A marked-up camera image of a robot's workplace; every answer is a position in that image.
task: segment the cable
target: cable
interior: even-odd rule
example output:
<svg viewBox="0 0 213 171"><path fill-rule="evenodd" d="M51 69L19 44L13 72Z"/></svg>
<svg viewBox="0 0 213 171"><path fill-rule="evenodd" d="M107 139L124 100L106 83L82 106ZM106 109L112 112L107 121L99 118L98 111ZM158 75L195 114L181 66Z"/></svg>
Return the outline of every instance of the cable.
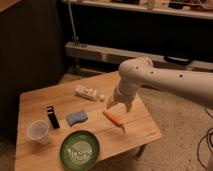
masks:
<svg viewBox="0 0 213 171"><path fill-rule="evenodd" d="M206 113L209 115L210 118L213 119L213 115L208 111L208 108L207 107L204 107Z"/></svg>
<svg viewBox="0 0 213 171"><path fill-rule="evenodd" d="M203 162L200 160L200 154L199 154L200 145L201 145L201 143L203 142L203 140L206 139L208 148L209 148L209 150L211 151L211 153L213 154L213 151L212 151L212 148L213 148L212 136L213 136L213 128L210 128L210 129L207 131L206 135L204 135L204 136L200 139L200 141L199 141L199 143L198 143L198 147L197 147L197 159L198 159L200 165L201 165L203 168L205 168L205 169L206 169L206 166L205 166L205 165L203 164Z"/></svg>

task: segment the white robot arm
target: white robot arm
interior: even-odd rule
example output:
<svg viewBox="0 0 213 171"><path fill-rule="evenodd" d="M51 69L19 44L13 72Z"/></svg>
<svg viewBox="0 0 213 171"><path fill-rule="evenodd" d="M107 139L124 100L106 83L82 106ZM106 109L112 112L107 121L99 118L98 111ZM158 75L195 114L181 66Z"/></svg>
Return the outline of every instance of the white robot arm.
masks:
<svg viewBox="0 0 213 171"><path fill-rule="evenodd" d="M121 63L121 80L107 102L107 108L124 103L130 111L136 91L142 85L168 91L213 109L213 73L158 69L149 58L136 58ZM207 171L213 171L211 155Z"/></svg>

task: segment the carrot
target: carrot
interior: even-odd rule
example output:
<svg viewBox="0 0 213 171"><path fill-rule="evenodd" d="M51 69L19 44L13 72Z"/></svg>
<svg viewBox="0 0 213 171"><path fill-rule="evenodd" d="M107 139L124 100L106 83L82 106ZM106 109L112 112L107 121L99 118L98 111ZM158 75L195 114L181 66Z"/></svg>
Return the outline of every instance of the carrot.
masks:
<svg viewBox="0 0 213 171"><path fill-rule="evenodd" d="M114 123L117 127L121 127L123 129L123 132L125 132L124 130L124 126L123 123L121 121L120 118L118 118L117 116L113 115L112 113L103 110L103 114L112 122Z"/></svg>

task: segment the table top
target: table top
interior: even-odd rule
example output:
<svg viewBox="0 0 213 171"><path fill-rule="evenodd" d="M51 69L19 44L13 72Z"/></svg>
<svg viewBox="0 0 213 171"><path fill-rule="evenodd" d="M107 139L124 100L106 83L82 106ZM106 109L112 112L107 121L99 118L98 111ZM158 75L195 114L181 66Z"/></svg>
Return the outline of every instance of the table top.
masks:
<svg viewBox="0 0 213 171"><path fill-rule="evenodd" d="M0 13L10 8L21 0L0 0Z"/></svg>
<svg viewBox="0 0 213 171"><path fill-rule="evenodd" d="M159 139L161 132L138 96L129 113L125 112L123 104L109 110L122 118L125 134L102 114L106 101L90 101L75 96L75 87L84 85L97 89L107 99L118 82L118 73L113 72L21 94L15 170L64 170L59 156L60 147L63 140L76 130L87 130L95 134L100 143L98 161ZM60 128L50 127L51 143L42 146L29 140L26 130L35 120L48 121L46 107L50 105L54 106ZM70 127L66 116L82 108L87 113L88 120Z"/></svg>

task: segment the clear plastic cup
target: clear plastic cup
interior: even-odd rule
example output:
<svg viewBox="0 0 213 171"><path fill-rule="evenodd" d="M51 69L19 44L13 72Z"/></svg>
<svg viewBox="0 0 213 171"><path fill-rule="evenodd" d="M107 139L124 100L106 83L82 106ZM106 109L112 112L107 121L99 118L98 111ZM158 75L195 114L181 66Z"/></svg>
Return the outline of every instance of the clear plastic cup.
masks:
<svg viewBox="0 0 213 171"><path fill-rule="evenodd" d="M27 137L42 145L46 145L50 142L48 133L49 124L45 120L34 121L27 128Z"/></svg>

